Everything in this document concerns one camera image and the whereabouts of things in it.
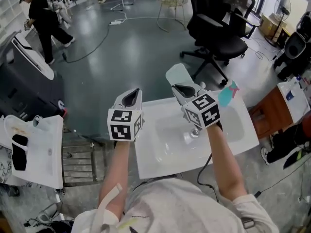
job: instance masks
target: chair armrest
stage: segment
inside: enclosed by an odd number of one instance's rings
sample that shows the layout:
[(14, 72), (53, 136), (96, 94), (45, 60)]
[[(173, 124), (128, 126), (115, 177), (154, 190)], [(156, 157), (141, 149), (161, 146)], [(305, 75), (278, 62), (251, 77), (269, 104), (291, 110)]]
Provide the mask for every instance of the chair armrest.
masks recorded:
[(247, 18), (245, 18), (245, 17), (243, 17), (243, 16), (241, 16), (241, 15), (239, 15), (239, 14), (236, 14), (236, 13), (234, 13), (234, 12), (232, 12), (232, 14), (234, 14), (235, 16), (241, 18), (241, 19), (244, 20), (247, 24), (249, 24), (249, 25), (251, 25), (251, 26), (253, 26), (253, 27), (259, 27), (259, 26), (260, 26), (260, 23), (259, 23), (259, 22), (258, 22), (258, 23), (253, 23), (253, 22), (251, 22), (250, 20), (248, 20)]
[(213, 20), (212, 18), (203, 15), (203, 14), (198, 14), (197, 15), (200, 19), (204, 20), (205, 22), (209, 23), (210, 25), (215, 26), (216, 28), (221, 28), (222, 25), (220, 23), (218, 23), (217, 21)]

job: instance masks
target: washbasin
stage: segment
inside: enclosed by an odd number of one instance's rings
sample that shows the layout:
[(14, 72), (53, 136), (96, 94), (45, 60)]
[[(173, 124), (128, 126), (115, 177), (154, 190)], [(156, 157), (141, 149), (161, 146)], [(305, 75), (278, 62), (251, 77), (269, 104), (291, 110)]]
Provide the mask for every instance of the washbasin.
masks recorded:
[(63, 188), (62, 177), (62, 133), (63, 119), (60, 116), (42, 118), (47, 129), (33, 127), (33, 122), (23, 122), (19, 118), (10, 116), (11, 122), (7, 125), (8, 138), (20, 134), (28, 138), (24, 171), (15, 170), (12, 164), (12, 174), (26, 181), (50, 186), (56, 189)]
[[(204, 166), (210, 153), (206, 130), (191, 136), (194, 125), (183, 118), (176, 98), (143, 103), (145, 123), (135, 148), (141, 179), (161, 177)], [(234, 154), (259, 144), (242, 98), (237, 94), (219, 107), (223, 132)]]

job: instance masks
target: gray floor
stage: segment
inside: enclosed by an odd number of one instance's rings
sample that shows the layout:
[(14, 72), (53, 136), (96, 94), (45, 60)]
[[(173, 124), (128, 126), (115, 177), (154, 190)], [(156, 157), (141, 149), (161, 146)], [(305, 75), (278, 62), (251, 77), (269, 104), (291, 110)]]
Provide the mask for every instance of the gray floor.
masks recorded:
[[(118, 12), (108, 9), (113, 3), (98, 5), (96, 0), (87, 1), (72, 8), (73, 25), (69, 32), (76, 37), (76, 42), (66, 49), (68, 60), (75, 60), (90, 52), (102, 40), (109, 22), (123, 18)], [(157, 0), (136, 0), (135, 5), (126, 7), (128, 18), (157, 17), (160, 3)], [(173, 9), (163, 10), (163, 17), (173, 17)], [(185, 6), (186, 20), (192, 14), (190, 4)], [(161, 19), (161, 23), (171, 30), (166, 33), (160, 30), (155, 19), (132, 19), (118, 26), (112, 26), (107, 39), (88, 58), (67, 64), (55, 49), (56, 62), (53, 69), (57, 70), (65, 80), (65, 102), (68, 107), (66, 126), (76, 129), (79, 134), (92, 137), (107, 138), (106, 115), (115, 97), (127, 89), (139, 87), (143, 90), (143, 100), (157, 100), (172, 97), (172, 92), (165, 79), (165, 72), (176, 63), (184, 63), (189, 73), (193, 73), (201, 64), (201, 60), (186, 56), (179, 58), (181, 50), (194, 50), (194, 40), (184, 31), (182, 26), (169, 19)], [(239, 87), (247, 107), (255, 105), (279, 82), (271, 68), (269, 60), (275, 55), (258, 31), (254, 39), (245, 40), (249, 46), (245, 57), (230, 60), (224, 71), (234, 79)], [(255, 51), (266, 55), (259, 59)], [(197, 77), (204, 81), (207, 88), (219, 89), (222, 80), (216, 70), (208, 66)], [(262, 141), (260, 146), (268, 143)], [(245, 184), (249, 193), (262, 191), (288, 175), (301, 162), (282, 170), (284, 160), (266, 166), (260, 156), (260, 146), (237, 156)], [(310, 194), (310, 165), (307, 161), (293, 175), (265, 191), (258, 198), (267, 210), (280, 232), (288, 232), (293, 225), (299, 225), (310, 204), (298, 201), (299, 196), (305, 198)], [(183, 173), (183, 179), (196, 184), (198, 170)], [(129, 191), (141, 181), (138, 178), (134, 146), (131, 149), (129, 168)], [(212, 166), (208, 166), (201, 176), (201, 182), (216, 185)], [(100, 185), (66, 188), (62, 197), (65, 204), (78, 206), (79, 210), (96, 208)], [(202, 190), (214, 197), (211, 190)], [(21, 223), (35, 216), (49, 203), (54, 202), (53, 190), (43, 187), (32, 190), (22, 188), (20, 198), (1, 197), (2, 210), (12, 220), (18, 218), (19, 224), (14, 224), (14, 232), (22, 232)]]

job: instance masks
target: electric fan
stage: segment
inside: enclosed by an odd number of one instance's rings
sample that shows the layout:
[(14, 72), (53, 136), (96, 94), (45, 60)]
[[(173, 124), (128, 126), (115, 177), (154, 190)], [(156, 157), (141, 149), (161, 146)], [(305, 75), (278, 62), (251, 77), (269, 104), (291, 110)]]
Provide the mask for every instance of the electric fan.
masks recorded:
[(276, 33), (281, 23), (288, 18), (290, 12), (291, 12), (291, 2), (289, 0), (276, 0), (274, 6), (274, 17), (276, 21), (278, 21), (279, 23), (272, 37), (265, 36), (266, 41), (270, 45), (276, 47), (276, 42), (274, 41), (274, 38), (276, 37)]

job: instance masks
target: pink object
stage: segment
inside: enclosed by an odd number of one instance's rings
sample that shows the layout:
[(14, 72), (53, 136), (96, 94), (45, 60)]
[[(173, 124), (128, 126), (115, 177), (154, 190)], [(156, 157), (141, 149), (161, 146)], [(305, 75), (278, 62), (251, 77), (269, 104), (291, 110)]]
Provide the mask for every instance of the pink object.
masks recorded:
[(233, 93), (232, 93), (232, 98), (234, 98), (236, 92), (239, 91), (240, 89), (239, 89), (238, 87), (237, 87), (237, 88), (231, 88), (231, 86), (229, 86), (229, 90), (230, 90), (230, 91), (233, 91)]

